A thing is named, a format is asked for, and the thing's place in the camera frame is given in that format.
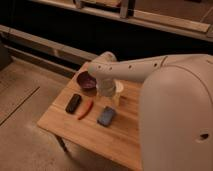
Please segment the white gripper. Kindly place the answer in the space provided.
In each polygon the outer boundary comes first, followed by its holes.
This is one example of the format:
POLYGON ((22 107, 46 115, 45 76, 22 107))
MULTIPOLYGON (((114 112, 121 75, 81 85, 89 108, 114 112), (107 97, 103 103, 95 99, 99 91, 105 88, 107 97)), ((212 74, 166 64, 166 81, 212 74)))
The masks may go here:
POLYGON ((98 79, 97 91, 101 96, 112 97, 116 91, 116 84, 113 79, 98 79))

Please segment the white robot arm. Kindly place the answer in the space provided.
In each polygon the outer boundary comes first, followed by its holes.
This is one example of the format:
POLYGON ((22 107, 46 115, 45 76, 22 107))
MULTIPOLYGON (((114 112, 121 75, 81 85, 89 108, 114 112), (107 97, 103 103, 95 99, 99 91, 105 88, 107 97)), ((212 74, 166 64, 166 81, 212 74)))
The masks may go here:
POLYGON ((140 82, 143 171, 213 171, 213 55, 175 54, 119 62, 105 52, 89 63, 98 92, 117 79, 140 82))

